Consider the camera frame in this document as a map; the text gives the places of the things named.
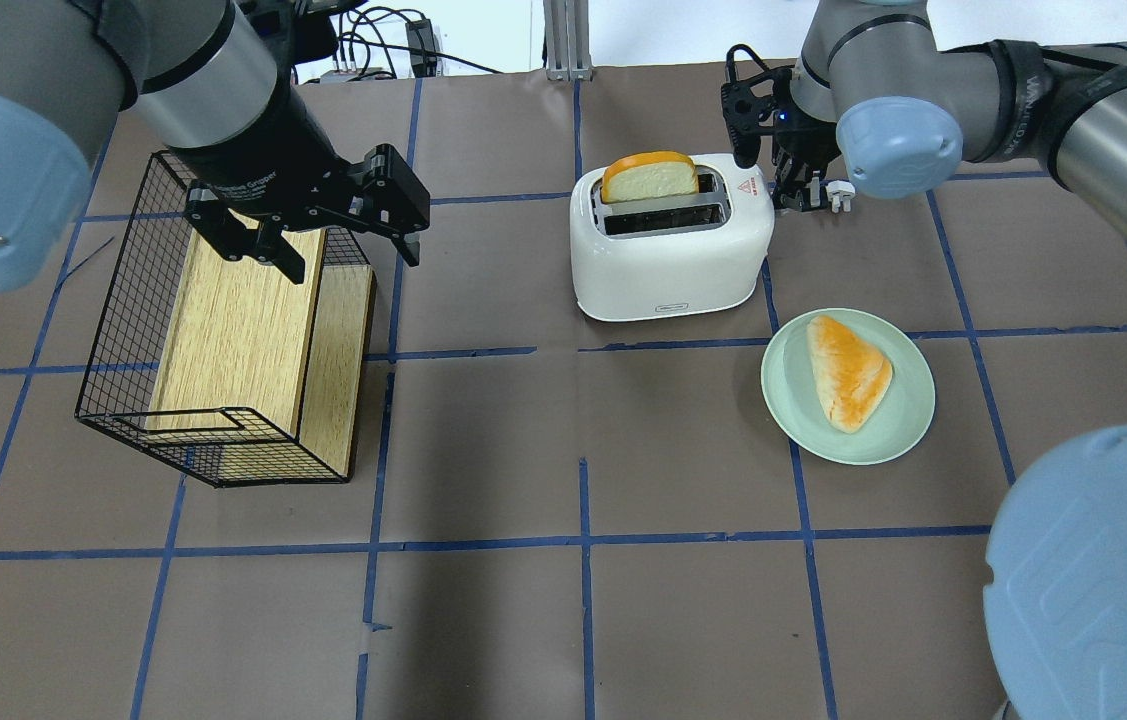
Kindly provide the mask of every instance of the light green plate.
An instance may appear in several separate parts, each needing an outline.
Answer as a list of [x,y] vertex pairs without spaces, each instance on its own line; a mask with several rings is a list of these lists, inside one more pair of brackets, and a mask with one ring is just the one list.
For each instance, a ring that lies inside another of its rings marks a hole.
[[[807,323],[816,315],[846,325],[891,361],[887,395],[855,433],[834,429],[816,400],[807,354]],[[811,454],[846,465],[872,465],[905,455],[923,439],[937,409],[932,370],[919,346],[887,320],[846,306],[813,310],[786,323],[767,344],[761,379],[767,409],[781,429]]]

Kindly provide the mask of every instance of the toaster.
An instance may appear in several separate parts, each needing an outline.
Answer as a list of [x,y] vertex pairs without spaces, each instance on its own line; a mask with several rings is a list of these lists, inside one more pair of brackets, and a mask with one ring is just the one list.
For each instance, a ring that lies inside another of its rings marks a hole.
[[692,155],[696,193],[603,202],[605,168],[573,188],[573,290],[583,313],[631,322],[727,310],[749,299],[775,211],[763,172]]

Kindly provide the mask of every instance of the black wire basket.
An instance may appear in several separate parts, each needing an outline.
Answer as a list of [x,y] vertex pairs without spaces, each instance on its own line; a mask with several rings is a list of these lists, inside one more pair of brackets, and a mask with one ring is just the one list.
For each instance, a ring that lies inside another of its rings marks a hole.
[[[215,487],[349,482],[352,460],[344,471],[334,469],[299,441],[299,427],[289,433],[251,407],[151,410],[180,275],[194,241],[193,228],[180,217],[192,179],[169,152],[150,155],[74,417]],[[321,266],[307,272],[369,266],[349,231],[326,232]],[[169,425],[175,429],[161,429]]]

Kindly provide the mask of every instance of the triangular bread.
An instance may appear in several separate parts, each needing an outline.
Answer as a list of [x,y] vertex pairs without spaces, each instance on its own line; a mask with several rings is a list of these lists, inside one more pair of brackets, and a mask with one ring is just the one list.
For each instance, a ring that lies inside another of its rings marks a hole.
[[844,433],[861,429],[891,383],[887,356],[831,315],[807,323],[807,350],[825,419]]

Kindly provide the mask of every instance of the bread slice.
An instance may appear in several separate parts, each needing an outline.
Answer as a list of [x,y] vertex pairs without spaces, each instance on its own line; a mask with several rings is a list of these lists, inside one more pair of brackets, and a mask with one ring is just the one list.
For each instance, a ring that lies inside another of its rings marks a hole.
[[807,323],[807,350],[825,419],[844,433],[861,429],[891,383],[891,362],[831,315]]
[[598,198],[604,202],[647,201],[694,192],[699,192],[696,163],[682,152],[658,150],[627,155],[609,165]]

